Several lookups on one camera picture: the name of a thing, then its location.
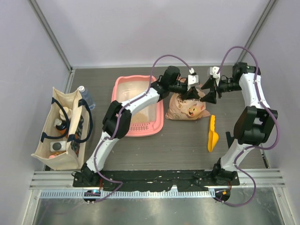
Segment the yellow plastic scoop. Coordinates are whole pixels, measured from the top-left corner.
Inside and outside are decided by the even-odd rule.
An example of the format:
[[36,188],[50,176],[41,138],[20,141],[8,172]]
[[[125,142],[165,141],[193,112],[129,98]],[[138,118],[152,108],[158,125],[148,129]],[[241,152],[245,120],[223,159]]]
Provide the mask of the yellow plastic scoop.
[[208,152],[212,152],[219,140],[219,135],[215,131],[216,116],[210,116],[209,133],[208,133]]

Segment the pink cat litter bag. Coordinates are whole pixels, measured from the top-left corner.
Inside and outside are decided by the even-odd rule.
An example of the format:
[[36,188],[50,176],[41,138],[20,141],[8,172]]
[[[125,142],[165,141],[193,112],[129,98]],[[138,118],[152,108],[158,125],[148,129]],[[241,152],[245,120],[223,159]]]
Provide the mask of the pink cat litter bag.
[[170,120],[198,120],[210,116],[206,110],[206,103],[200,100],[182,100],[180,95],[173,93],[169,102],[169,108],[165,114]]

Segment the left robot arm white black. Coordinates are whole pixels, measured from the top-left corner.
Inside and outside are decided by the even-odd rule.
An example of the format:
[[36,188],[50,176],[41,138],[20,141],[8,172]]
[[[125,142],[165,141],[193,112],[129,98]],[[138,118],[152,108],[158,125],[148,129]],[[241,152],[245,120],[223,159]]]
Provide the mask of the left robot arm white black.
[[199,85],[199,77],[193,68],[184,82],[180,82],[178,67],[169,66],[156,81],[149,76],[148,88],[141,94],[127,101],[112,101],[103,119],[101,137],[92,156],[83,164],[80,175],[85,185],[95,187],[103,175],[100,171],[117,141],[129,132],[132,117],[144,108],[156,104],[166,98],[169,93],[179,93],[183,97],[199,99],[195,87]]

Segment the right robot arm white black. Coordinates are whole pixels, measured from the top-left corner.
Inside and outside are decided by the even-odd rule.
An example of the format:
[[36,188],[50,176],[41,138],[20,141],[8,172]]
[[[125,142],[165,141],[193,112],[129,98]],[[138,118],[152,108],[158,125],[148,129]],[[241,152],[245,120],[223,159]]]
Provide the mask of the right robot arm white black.
[[219,67],[210,67],[208,76],[202,89],[209,89],[209,93],[201,101],[215,104],[223,93],[241,91],[245,102],[233,132],[226,133],[229,150],[214,164],[210,175],[215,184],[223,185],[237,179],[238,167],[247,154],[267,142],[278,112],[271,109],[264,97],[259,67],[238,62],[231,77],[222,79]]

